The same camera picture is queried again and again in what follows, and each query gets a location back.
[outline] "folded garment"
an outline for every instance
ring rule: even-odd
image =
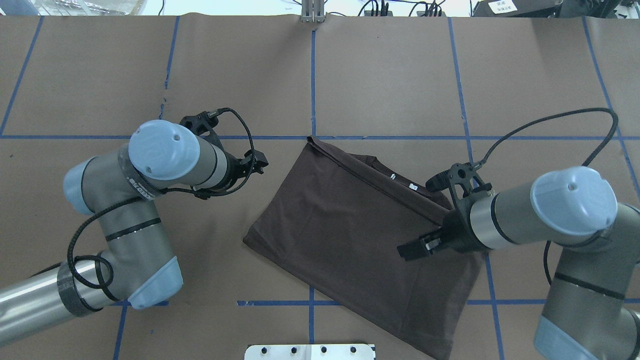
[[[449,358],[483,253],[405,262],[396,247],[451,210],[374,156],[309,137],[244,243],[343,306],[438,360]]]

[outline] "white bracket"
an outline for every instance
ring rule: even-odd
[[[302,22],[324,22],[324,0],[301,0]]]
[[[375,360],[373,344],[252,345],[244,360]]]

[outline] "white tag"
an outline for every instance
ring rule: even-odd
[[[518,11],[518,8],[512,0],[500,0],[489,3],[489,7],[493,13],[510,13]]]

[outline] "light blue joint cap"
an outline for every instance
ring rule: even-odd
[[[184,126],[166,120],[142,124],[129,140],[129,158],[144,176],[176,180],[193,170],[200,157],[198,138]]]
[[[549,227],[574,236],[606,229],[618,214],[611,185],[588,167],[553,171],[537,178],[531,185],[531,205]]]
[[[598,360],[578,341],[542,315],[533,345],[547,360]]]
[[[84,202],[84,197],[82,195],[82,177],[87,164],[89,164],[89,161],[94,158],[95,156],[72,167],[65,175],[65,179],[62,181],[62,189],[65,192],[67,201],[73,205],[77,212],[83,215],[93,215],[93,212]]]
[[[182,283],[178,257],[174,256],[131,294],[129,302],[136,310],[145,309],[174,296]]]

